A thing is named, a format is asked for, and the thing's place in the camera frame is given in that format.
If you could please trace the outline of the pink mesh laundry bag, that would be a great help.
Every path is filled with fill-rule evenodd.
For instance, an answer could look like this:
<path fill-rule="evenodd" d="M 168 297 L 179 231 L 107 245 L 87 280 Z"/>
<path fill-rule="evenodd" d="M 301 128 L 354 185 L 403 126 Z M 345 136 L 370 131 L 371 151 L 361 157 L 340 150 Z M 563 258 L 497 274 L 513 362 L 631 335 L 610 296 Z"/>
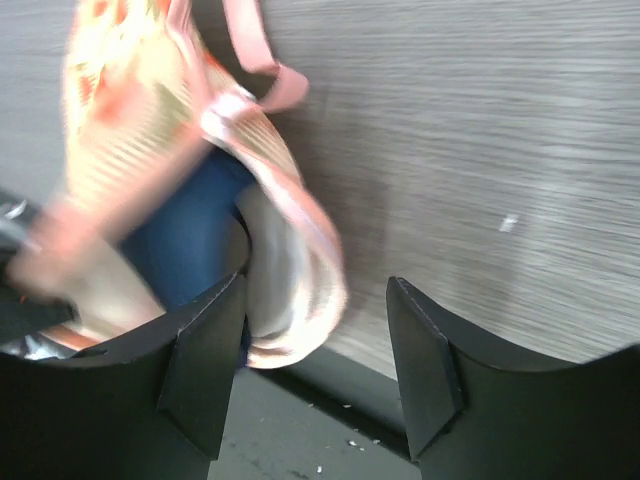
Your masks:
<path fill-rule="evenodd" d="M 250 269 L 248 364 L 278 369 L 318 349 L 347 303 L 330 217 L 304 184 L 269 114 L 294 107 L 309 83 L 277 60 L 256 1 L 223 5 L 242 68 L 273 78 L 254 97 L 208 51 L 188 1 L 81 1 L 62 81 L 66 193 L 36 221 L 15 275 L 51 296 L 105 245 L 167 199 L 216 146 L 256 178 L 244 210 Z"/>

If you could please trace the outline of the navy blue bra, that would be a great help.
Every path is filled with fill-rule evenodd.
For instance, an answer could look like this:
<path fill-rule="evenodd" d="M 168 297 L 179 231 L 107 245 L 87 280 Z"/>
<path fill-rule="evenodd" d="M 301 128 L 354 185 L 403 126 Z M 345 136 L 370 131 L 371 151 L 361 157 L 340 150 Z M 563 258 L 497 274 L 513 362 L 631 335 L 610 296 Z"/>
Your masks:
<path fill-rule="evenodd" d="M 237 200 L 255 184 L 233 155 L 211 150 L 194 173 L 120 244 L 120 251 L 171 312 L 225 276 Z"/>

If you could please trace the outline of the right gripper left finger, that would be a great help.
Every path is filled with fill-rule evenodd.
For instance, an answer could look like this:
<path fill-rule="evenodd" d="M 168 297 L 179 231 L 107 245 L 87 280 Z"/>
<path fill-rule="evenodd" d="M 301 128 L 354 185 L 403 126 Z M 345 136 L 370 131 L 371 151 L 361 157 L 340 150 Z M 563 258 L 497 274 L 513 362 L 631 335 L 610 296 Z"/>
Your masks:
<path fill-rule="evenodd" d="M 1 358 L 5 479 L 203 479 L 220 451 L 245 320 L 232 275 L 68 359 Z"/>

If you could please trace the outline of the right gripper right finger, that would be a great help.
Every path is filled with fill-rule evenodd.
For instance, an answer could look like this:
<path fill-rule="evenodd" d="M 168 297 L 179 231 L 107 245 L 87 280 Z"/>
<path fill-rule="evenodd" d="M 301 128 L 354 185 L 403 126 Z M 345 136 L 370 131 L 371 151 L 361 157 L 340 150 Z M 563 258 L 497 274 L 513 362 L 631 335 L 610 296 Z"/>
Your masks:
<path fill-rule="evenodd" d="M 572 363 L 503 339 L 403 278 L 387 317 L 425 479 L 635 479 L 639 349 Z"/>

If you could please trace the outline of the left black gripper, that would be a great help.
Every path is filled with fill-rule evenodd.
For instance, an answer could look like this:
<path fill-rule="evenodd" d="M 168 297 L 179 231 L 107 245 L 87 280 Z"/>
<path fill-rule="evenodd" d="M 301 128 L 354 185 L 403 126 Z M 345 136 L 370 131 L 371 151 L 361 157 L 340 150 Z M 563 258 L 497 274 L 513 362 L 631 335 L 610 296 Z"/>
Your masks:
<path fill-rule="evenodd" d="M 32 250 L 29 227 L 38 208 L 1 190 L 1 344 L 38 334 L 74 319 L 75 305 L 61 297 L 45 297 L 15 275 L 15 258 Z"/>

